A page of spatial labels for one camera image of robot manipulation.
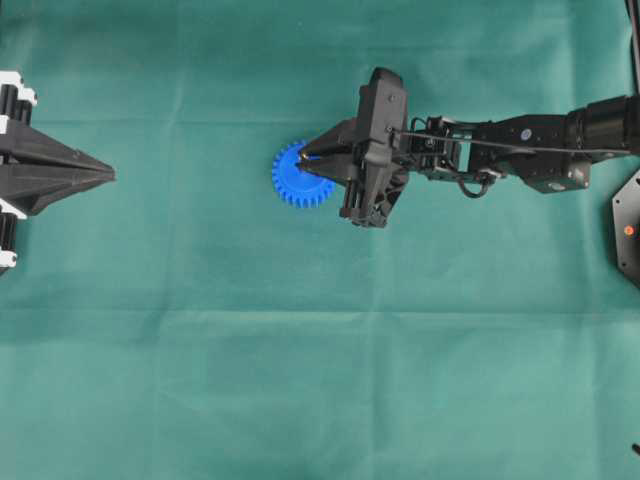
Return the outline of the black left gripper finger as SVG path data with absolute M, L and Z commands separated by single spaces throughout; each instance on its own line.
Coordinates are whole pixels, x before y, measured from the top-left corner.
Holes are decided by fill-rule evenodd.
M 111 173 L 109 165 L 20 122 L 9 123 L 9 155 L 29 164 Z
M 115 171 L 63 167 L 8 167 L 7 202 L 27 216 L 47 206 L 115 180 Z

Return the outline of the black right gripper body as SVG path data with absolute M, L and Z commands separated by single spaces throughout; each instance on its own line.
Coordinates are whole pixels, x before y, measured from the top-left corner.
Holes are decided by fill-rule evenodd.
M 406 187 L 409 172 L 396 162 L 402 153 L 400 132 L 407 126 L 407 91 L 402 78 L 377 67 L 360 88 L 355 139 L 349 166 L 355 172 L 345 181 L 340 216 L 363 228 L 387 225 Z

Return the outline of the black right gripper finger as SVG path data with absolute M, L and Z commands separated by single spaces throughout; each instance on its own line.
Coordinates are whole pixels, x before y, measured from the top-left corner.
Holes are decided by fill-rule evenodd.
M 304 161 L 304 170 L 342 186 L 357 181 L 360 176 L 360 167 L 350 154 L 310 157 Z
M 356 119 L 343 120 L 327 132 L 311 140 L 302 149 L 307 158 L 346 154 L 353 150 Z

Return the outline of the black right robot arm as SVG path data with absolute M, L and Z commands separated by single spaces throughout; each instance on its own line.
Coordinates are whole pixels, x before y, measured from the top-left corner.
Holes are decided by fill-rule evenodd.
M 461 122 L 408 117 L 402 78 L 378 67 L 359 91 L 355 117 L 299 153 L 298 167 L 345 189 L 340 215 L 383 228 L 411 174 L 456 184 L 472 199 L 500 179 L 543 193 L 583 190 L 594 164 L 639 152 L 639 98 L 620 96 L 564 115 Z

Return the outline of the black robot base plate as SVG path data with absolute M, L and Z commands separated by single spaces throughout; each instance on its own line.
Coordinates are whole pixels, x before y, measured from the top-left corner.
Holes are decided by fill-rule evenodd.
M 636 171 L 612 198 L 616 261 L 620 272 L 639 287 L 639 171 Z

